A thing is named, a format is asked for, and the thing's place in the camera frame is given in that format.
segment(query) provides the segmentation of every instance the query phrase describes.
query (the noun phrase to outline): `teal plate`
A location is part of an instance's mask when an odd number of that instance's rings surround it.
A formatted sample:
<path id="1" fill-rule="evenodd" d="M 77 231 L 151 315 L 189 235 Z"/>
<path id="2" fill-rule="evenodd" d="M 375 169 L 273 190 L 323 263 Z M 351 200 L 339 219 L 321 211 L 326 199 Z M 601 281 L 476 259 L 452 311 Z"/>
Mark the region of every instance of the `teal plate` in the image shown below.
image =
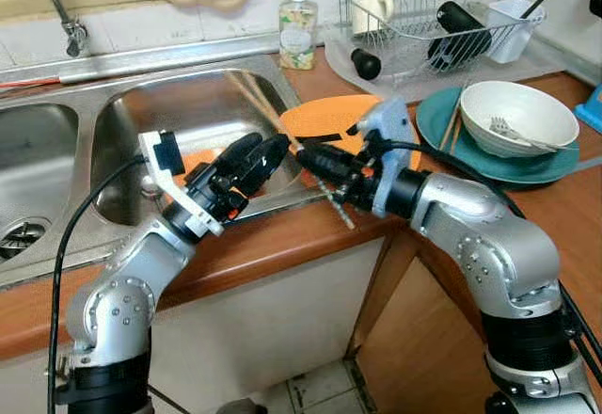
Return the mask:
<path id="1" fill-rule="evenodd" d="M 443 138 L 460 90 L 443 89 L 422 101 L 418 107 L 418 129 L 433 148 L 438 148 Z M 572 142 L 569 148 L 537 157 L 501 158 L 483 151 L 463 126 L 453 155 L 490 179 L 506 183 L 538 184 L 558 181 L 571 173 L 579 159 L 577 141 Z"/>

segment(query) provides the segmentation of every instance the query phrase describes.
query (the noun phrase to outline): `tile floor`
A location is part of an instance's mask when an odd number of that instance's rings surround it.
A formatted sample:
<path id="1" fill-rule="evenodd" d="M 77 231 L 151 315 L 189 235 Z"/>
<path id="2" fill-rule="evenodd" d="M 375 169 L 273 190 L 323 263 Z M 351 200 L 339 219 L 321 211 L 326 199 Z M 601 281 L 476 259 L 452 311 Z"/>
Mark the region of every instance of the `tile floor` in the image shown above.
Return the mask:
<path id="1" fill-rule="evenodd" d="M 372 414 L 375 411 L 362 402 L 365 397 L 353 374 L 358 374 L 353 362 L 337 360 L 249 397 L 267 407 L 269 414 Z M 158 413 L 175 412 L 153 402 Z"/>

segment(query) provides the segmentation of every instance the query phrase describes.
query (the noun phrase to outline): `wire dish drying rack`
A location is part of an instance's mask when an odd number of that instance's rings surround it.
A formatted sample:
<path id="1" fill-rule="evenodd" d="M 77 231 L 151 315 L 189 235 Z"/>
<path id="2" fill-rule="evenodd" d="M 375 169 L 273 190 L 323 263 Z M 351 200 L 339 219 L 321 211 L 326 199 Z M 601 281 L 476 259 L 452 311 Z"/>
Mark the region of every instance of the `wire dish drying rack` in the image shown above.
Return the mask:
<path id="1" fill-rule="evenodd" d="M 410 78 L 469 70 L 484 55 L 495 52 L 516 27 L 543 21 L 509 17 L 507 23 L 496 26 L 448 33 L 437 20 L 438 8 L 448 1 L 487 24 L 487 5 L 499 0 L 393 0 L 393 13 L 386 21 L 356 0 L 339 0 L 338 28 L 349 45 L 378 56 L 383 67 L 379 78 L 397 86 Z M 354 33 L 354 14 L 359 11 L 368 16 L 365 31 Z"/>

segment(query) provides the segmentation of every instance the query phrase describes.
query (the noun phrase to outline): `fork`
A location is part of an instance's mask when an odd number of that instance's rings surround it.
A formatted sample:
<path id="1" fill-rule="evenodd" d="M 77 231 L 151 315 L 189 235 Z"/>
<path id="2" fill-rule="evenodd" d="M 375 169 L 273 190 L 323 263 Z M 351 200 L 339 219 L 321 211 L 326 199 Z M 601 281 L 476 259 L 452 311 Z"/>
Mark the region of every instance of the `fork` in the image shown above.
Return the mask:
<path id="1" fill-rule="evenodd" d="M 489 126 L 489 130 L 491 130 L 494 134 L 505 136 L 510 139 L 522 139 L 523 141 L 527 141 L 533 147 L 541 149 L 542 151 L 555 152 L 560 149 L 570 149 L 566 146 L 558 146 L 556 144 L 549 144 L 545 143 L 544 141 L 538 141 L 536 139 L 527 138 L 517 130 L 513 129 L 508 124 L 508 122 L 506 122 L 506 119 L 499 116 L 494 116 L 493 118 L 491 118 L 491 125 Z"/>

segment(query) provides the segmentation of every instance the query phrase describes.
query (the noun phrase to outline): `wooden countertop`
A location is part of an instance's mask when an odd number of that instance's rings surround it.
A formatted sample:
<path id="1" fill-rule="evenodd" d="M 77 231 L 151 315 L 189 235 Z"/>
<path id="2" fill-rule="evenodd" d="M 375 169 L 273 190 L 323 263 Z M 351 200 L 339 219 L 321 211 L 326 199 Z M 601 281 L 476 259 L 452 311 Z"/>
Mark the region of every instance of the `wooden countertop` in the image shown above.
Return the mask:
<path id="1" fill-rule="evenodd" d="M 285 70 L 302 103 L 323 97 L 362 93 L 340 79 L 318 52 L 312 72 Z M 569 107 L 583 102 L 590 89 L 564 73 L 527 82 L 559 98 Z M 602 137 L 582 126 L 582 159 L 602 154 Z M 440 169 L 423 157 L 421 166 Z M 562 280 L 599 331 L 602 294 L 602 170 L 573 174 L 552 185 L 514 192 L 528 217 L 556 242 L 562 255 Z M 197 257 L 167 289 L 161 309 L 233 288 L 311 259 L 394 233 L 402 224 L 395 218 L 378 220 L 348 209 L 357 229 L 349 231 L 326 202 L 249 220 L 227 230 L 219 239 L 206 238 Z M 96 278 L 101 267 L 68 271 L 63 277 L 61 311 L 77 288 Z M 46 346 L 51 281 L 37 280 L 0 294 L 0 360 Z M 64 316 L 61 340 L 67 340 Z"/>

